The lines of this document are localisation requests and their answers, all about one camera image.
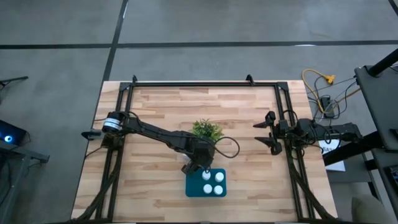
blue light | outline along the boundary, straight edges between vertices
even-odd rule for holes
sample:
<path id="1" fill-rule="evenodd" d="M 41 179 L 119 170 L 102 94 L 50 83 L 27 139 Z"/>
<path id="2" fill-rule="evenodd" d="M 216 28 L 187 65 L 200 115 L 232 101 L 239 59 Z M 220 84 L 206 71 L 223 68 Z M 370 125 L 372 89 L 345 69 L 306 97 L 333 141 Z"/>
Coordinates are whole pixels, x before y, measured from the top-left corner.
<path id="1" fill-rule="evenodd" d="M 11 142 L 12 141 L 12 137 L 11 136 L 6 136 L 4 137 L 5 142 Z"/>

electronic device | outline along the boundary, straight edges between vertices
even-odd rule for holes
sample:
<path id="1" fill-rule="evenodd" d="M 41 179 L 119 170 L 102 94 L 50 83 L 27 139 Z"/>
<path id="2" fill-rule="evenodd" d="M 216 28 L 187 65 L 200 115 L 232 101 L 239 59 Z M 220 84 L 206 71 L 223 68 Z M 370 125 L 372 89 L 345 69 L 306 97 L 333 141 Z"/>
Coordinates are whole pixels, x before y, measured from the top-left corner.
<path id="1" fill-rule="evenodd" d="M 0 120 L 0 148 L 10 149 L 20 146 L 25 135 L 25 130 Z"/>
<path id="2" fill-rule="evenodd" d="M 333 111 L 333 107 L 331 106 L 332 102 L 330 100 L 330 96 L 323 96 L 319 100 L 320 100 L 322 109 L 324 111 L 327 111 L 327 113 L 324 113 L 325 118 L 334 118 L 335 112 Z"/>

teal tray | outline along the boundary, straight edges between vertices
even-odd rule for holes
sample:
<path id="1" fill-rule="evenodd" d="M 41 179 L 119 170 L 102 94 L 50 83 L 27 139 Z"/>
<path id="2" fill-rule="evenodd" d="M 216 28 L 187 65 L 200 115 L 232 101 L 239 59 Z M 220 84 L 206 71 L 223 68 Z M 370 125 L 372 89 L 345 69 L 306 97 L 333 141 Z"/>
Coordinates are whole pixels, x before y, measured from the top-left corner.
<path id="1" fill-rule="evenodd" d="M 203 180 L 201 177 L 201 173 L 203 172 L 203 169 L 199 169 L 193 174 L 187 175 L 185 179 L 185 195 L 187 197 L 225 197 L 226 195 L 226 174 L 224 169 L 211 169 L 211 177 L 208 180 Z M 224 180 L 221 182 L 216 182 L 215 176 L 218 172 L 222 172 L 224 174 Z M 210 184 L 213 189 L 217 185 L 222 186 L 223 188 L 223 193 L 221 195 L 217 195 L 214 192 L 211 192 L 210 194 L 205 194 L 203 192 L 203 186 L 205 184 Z"/>

concrete floor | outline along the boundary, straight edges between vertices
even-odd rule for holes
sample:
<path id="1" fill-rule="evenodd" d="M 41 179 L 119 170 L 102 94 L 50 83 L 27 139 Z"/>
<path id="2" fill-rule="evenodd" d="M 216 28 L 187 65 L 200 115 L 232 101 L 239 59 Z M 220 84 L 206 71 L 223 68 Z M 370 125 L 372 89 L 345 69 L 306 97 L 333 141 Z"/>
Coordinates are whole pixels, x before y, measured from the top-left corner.
<path id="1" fill-rule="evenodd" d="M 110 44 L 121 5 L 122 0 L 2 0 L 0 45 Z M 119 42 L 396 40 L 397 22 L 387 0 L 130 0 Z M 109 79 L 242 80 L 250 73 L 258 80 L 299 80 L 303 69 L 314 68 L 338 82 L 397 47 L 118 49 Z M 13 223 L 70 217 L 87 145 L 80 133 L 91 126 L 108 55 L 109 49 L 0 50 L 0 79 L 29 76 L 1 92 L 0 117 L 30 132 L 28 149 L 51 155 L 26 177 Z M 316 77 L 308 74 L 309 83 Z M 336 96 L 349 84 L 321 94 Z M 363 134 L 375 130 L 361 93 L 349 98 L 347 111 L 333 123 L 347 122 Z M 350 198 L 370 194 L 367 184 L 331 187 L 345 220 L 351 219 Z"/>

leaf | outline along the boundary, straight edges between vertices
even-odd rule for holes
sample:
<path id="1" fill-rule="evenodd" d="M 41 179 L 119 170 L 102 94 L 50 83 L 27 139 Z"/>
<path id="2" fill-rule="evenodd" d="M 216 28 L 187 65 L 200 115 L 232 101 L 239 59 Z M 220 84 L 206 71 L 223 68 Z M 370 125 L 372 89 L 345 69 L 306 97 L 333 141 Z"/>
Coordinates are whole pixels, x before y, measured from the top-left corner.
<path id="1" fill-rule="evenodd" d="M 224 134 L 223 129 L 218 124 L 211 124 L 209 119 L 200 119 L 193 123 L 191 132 L 200 138 L 210 138 L 213 141 L 217 141 Z"/>

